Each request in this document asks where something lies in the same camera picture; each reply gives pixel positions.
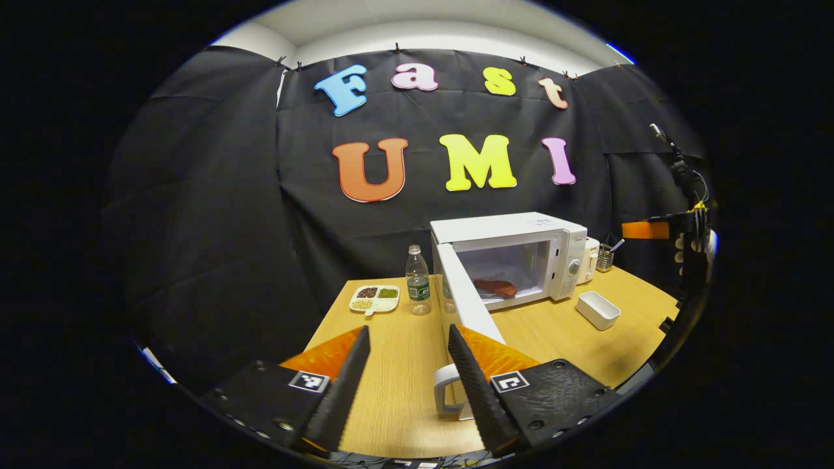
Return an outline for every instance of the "orange bracket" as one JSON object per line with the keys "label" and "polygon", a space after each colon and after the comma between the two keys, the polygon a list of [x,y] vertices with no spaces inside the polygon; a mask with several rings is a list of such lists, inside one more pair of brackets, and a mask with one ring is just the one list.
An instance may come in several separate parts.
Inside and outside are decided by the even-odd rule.
{"label": "orange bracket", "polygon": [[623,238],[629,240],[668,240],[669,222],[636,221],[622,224]]}

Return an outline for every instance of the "plastic water bottle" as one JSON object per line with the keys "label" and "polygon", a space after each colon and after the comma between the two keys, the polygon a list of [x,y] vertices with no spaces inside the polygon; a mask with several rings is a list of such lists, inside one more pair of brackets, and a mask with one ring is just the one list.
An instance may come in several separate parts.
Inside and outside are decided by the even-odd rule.
{"label": "plastic water bottle", "polygon": [[409,307],[416,315],[431,312],[431,288],[429,267],[420,255],[420,245],[409,246],[409,259],[405,263],[405,284],[409,290]]}

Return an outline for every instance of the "letter m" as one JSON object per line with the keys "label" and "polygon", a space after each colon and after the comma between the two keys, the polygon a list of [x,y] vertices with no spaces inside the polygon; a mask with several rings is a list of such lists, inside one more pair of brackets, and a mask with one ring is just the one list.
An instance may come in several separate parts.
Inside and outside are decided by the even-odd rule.
{"label": "letter m", "polygon": [[489,135],[484,140],[480,153],[463,135],[450,134],[440,137],[440,144],[449,151],[450,179],[446,188],[450,191],[467,190],[472,183],[466,178],[469,171],[479,188],[484,187],[486,175],[492,169],[490,187],[515,187],[518,181],[510,169],[507,145],[510,141],[504,135]]}

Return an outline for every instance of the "microwave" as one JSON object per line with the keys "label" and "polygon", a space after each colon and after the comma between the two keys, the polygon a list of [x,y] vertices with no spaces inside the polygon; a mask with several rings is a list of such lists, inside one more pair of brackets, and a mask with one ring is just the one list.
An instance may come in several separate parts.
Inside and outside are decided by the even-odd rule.
{"label": "microwave", "polygon": [[[505,344],[490,311],[531,301],[562,300],[581,281],[586,227],[537,212],[430,222],[441,327],[460,324]],[[454,363],[435,372],[440,414],[471,418],[457,383],[454,405],[445,389],[459,379]]]}

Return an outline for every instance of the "food in microwave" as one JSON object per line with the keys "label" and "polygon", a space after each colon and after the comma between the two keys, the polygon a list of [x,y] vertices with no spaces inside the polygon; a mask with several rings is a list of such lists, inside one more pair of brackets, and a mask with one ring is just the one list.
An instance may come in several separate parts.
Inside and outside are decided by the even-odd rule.
{"label": "food in microwave", "polygon": [[512,298],[519,292],[513,284],[506,280],[472,280],[472,282],[475,284],[475,288],[480,288],[481,290],[486,290],[505,298]]}

